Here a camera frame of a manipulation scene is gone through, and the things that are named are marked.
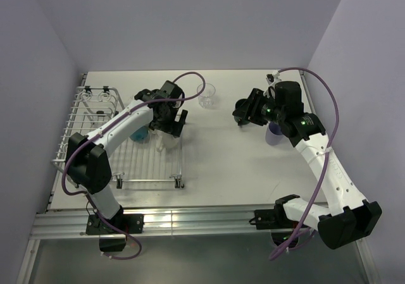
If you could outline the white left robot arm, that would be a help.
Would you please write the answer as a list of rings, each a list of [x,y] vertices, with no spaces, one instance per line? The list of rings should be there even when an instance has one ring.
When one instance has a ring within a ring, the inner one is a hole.
[[[109,157],[132,134],[148,128],[157,134],[157,151],[171,149],[181,136],[187,111],[181,110],[184,91],[166,81],[160,89],[144,89],[114,118],[101,127],[68,139],[66,174],[82,186],[101,213],[101,226],[116,233],[123,225],[123,209],[115,199],[109,182],[112,170]]]

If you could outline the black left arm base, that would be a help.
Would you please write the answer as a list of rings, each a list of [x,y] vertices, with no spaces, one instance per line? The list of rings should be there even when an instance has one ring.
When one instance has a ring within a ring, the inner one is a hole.
[[[115,220],[106,220],[110,225],[127,233],[140,234],[143,231],[143,214],[121,214]],[[96,214],[91,214],[87,220],[85,234],[89,236],[99,236],[99,249],[102,252],[121,252],[127,243],[128,238],[103,237],[104,235],[116,235],[120,232],[108,226]]]

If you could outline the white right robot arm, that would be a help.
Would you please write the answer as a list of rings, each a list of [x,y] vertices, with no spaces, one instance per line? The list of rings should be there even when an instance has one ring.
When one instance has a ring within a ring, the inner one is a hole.
[[[282,197],[273,209],[255,211],[257,229],[286,228],[300,222],[317,231],[330,249],[372,232],[382,208],[377,202],[369,202],[357,189],[329,146],[330,139],[319,118],[305,112],[299,83],[278,82],[267,92],[254,88],[248,98],[236,103],[232,114],[238,125],[278,125],[307,162],[327,200],[327,206],[322,207],[295,194]]]

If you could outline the dark green mug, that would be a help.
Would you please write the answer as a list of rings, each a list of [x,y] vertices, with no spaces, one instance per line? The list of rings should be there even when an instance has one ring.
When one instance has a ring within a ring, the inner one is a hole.
[[[250,124],[250,121],[247,119],[246,114],[233,113],[233,117],[234,117],[234,120],[237,123],[238,127],[242,127],[242,126]]]

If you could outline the lavender plastic cup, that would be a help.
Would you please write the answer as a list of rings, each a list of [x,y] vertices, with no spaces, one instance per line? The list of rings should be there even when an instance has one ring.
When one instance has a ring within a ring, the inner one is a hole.
[[[266,129],[265,140],[268,145],[278,145],[283,139],[283,133],[279,125],[274,122],[269,122]]]

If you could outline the clear glass tumbler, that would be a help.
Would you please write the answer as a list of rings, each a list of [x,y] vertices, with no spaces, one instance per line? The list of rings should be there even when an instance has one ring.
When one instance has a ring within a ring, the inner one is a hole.
[[[210,108],[214,104],[214,96],[216,93],[216,88],[210,83],[200,84],[197,87],[197,92],[200,93],[198,96],[198,102],[202,108]]]

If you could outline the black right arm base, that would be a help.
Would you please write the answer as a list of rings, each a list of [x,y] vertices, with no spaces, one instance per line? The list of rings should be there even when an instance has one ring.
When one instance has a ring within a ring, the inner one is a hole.
[[[279,246],[289,239],[298,222],[287,219],[284,213],[273,208],[255,210],[249,224],[255,226],[257,230],[271,231],[273,243]]]

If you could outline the blue floral mug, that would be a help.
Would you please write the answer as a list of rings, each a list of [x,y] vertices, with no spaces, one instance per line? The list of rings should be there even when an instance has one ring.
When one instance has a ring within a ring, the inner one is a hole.
[[[149,136],[149,129],[146,126],[143,126],[136,130],[133,134],[129,136],[130,140],[133,142],[141,143],[145,141]]]

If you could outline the aluminium rail frame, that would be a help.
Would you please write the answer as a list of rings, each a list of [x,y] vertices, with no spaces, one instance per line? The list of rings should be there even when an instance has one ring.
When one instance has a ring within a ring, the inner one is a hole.
[[[152,147],[124,143],[114,166],[129,175],[116,191],[145,216],[142,254],[103,257],[85,234],[85,200],[55,185],[51,208],[36,216],[18,283],[377,283],[364,240],[337,250],[315,237],[276,261],[270,231],[249,224],[277,198],[309,198],[315,179],[288,142],[270,147],[264,130],[236,126],[235,102],[266,87],[265,70],[204,70],[215,104],[189,110],[182,149],[169,161]]]

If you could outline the white ceramic mug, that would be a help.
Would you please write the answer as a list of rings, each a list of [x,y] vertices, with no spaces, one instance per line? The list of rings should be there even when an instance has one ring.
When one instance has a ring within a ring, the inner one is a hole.
[[[158,152],[174,149],[178,145],[179,141],[179,137],[174,137],[169,133],[165,133],[160,130],[156,132],[156,150]]]

